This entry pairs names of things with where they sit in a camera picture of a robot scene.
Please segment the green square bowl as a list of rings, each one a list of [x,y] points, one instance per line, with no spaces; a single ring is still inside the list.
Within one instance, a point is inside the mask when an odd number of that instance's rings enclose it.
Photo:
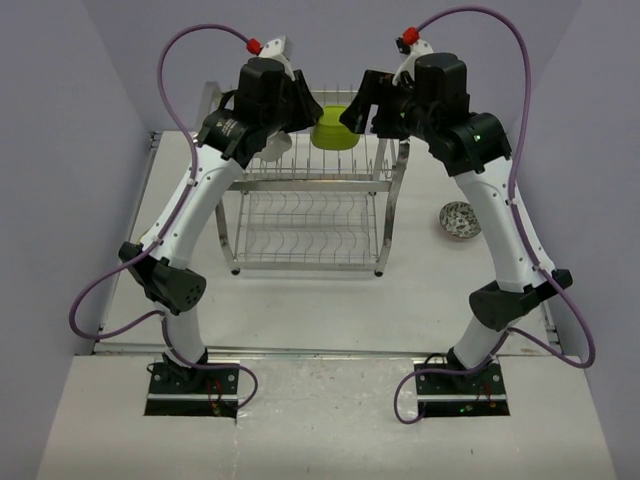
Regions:
[[[311,143],[319,149],[345,151],[355,147],[360,140],[341,121],[346,105],[326,105],[323,114],[311,131]]]

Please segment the white scalloped bowl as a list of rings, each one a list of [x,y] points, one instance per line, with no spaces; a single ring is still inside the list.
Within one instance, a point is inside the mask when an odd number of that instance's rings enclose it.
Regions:
[[[271,163],[280,159],[284,153],[292,147],[292,140],[289,134],[278,131],[269,136],[265,147],[255,154],[260,161]]]

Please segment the pink floral bowl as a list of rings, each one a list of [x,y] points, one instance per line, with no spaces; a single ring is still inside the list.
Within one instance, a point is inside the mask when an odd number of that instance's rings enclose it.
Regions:
[[[447,234],[458,240],[469,240],[481,233],[473,208],[463,201],[445,204],[439,212],[439,224]]]

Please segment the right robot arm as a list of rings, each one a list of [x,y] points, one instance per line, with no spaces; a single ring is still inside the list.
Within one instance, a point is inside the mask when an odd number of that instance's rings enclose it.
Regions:
[[[467,68],[452,53],[419,56],[412,74],[365,72],[340,121],[353,133],[380,139],[416,137],[428,144],[465,195],[479,222],[495,270],[491,283],[469,297],[472,320],[449,350],[448,385],[467,393],[482,379],[480,365],[496,351],[507,329],[559,288],[572,285],[539,244],[526,211],[514,220],[521,197],[508,185],[511,147],[499,119],[469,109]]]

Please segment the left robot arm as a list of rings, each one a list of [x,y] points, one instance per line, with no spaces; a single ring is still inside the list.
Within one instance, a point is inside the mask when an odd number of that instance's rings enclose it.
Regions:
[[[187,138],[192,160],[156,223],[119,257],[162,317],[172,380],[195,393],[208,379],[207,349],[196,305],[206,280],[190,269],[192,254],[215,208],[252,160],[276,161],[292,148],[292,134],[323,113],[301,71],[283,55],[258,56],[240,69],[237,88]]]

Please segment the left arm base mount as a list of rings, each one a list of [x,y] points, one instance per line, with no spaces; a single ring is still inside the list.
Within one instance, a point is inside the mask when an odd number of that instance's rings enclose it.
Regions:
[[[237,418],[237,368],[179,373],[159,361],[146,370],[150,380],[145,416]]]

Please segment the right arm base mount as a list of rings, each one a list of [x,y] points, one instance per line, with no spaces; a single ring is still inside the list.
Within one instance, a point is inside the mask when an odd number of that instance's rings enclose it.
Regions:
[[[419,374],[415,386],[418,413],[423,418],[510,415],[502,369],[497,361],[473,376]]]

